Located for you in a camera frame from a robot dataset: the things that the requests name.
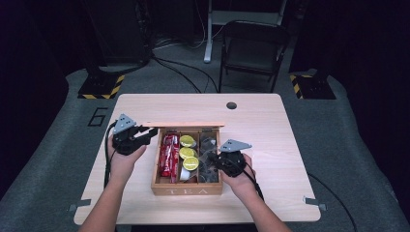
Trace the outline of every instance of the gray carpet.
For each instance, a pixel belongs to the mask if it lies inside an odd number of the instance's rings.
[[[307,172],[325,183],[342,200],[357,224],[358,231],[410,231],[399,209],[389,182],[379,171],[371,154],[358,135],[355,118],[343,87],[333,78],[330,85],[334,101],[298,100],[287,73],[292,47],[288,49],[275,92],[280,94],[295,133]],[[214,44],[211,64],[203,63],[205,46],[193,49],[173,45],[154,50],[161,58],[195,66],[217,83],[220,43]],[[175,66],[206,93],[215,93],[212,83],[201,72]],[[124,67],[110,67],[121,70]],[[224,80],[224,93],[252,93],[244,88],[264,90],[262,85],[235,81],[234,73]],[[108,119],[116,100],[81,100],[77,91],[86,71],[67,76],[70,92],[66,103],[43,142],[0,203],[0,231],[76,231],[75,211],[69,206],[80,200],[88,175],[101,145]],[[125,93],[194,93],[179,74],[155,61],[126,75],[119,94]],[[88,127],[96,109],[105,115],[100,127]],[[310,179],[316,197],[328,206],[316,222],[288,223],[294,231],[354,231],[349,216],[340,203],[314,179]],[[166,227],[135,227],[139,231],[166,231]],[[180,227],[179,231],[205,227]],[[119,231],[131,231],[128,225]]]

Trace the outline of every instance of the wooden table top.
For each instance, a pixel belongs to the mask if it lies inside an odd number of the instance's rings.
[[[237,104],[229,109],[229,102]],[[265,202],[283,221],[317,221],[320,211],[283,102],[276,94],[125,94],[118,98],[109,124],[126,114],[147,122],[224,122],[220,142],[235,139],[252,145],[252,157]],[[155,196],[151,180],[158,137],[151,139],[126,186],[118,224],[221,224],[253,222],[248,210],[224,184],[222,195]],[[103,191],[104,146],[98,151],[74,222],[81,224]]]

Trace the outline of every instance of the yellow lid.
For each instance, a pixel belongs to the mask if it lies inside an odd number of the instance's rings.
[[[196,152],[192,148],[183,147],[180,149],[180,157],[186,159],[188,157],[196,157]]]
[[[195,140],[189,135],[182,135],[180,138],[180,143],[184,147],[194,147],[194,145],[196,145]]]
[[[195,157],[188,157],[188,158],[184,159],[184,162],[182,163],[182,165],[188,171],[192,171],[192,170],[195,170],[198,167],[199,160]]]

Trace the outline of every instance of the chair seat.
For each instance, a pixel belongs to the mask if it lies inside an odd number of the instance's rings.
[[[272,73],[278,68],[277,54],[278,48],[274,44],[235,39],[227,50],[225,66]]]

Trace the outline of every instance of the hand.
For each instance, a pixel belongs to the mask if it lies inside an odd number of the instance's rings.
[[[243,155],[245,162],[248,164],[245,167],[245,171],[248,172],[251,177],[255,177],[255,172],[250,168],[252,167],[252,159],[247,154]],[[246,197],[249,194],[257,194],[253,182],[247,175],[245,175],[245,173],[241,173],[237,177],[229,177],[223,171],[221,171],[220,175],[222,177],[222,180],[231,186],[233,192],[236,196],[238,196],[238,198],[241,199],[241,197]]]
[[[111,176],[109,182],[115,182],[118,184],[125,185],[130,178],[135,162],[144,154],[147,149],[146,145],[141,146],[135,152],[129,154],[128,156],[121,155],[117,152],[114,153],[114,148],[112,147],[112,135],[108,138],[108,155],[111,158]]]

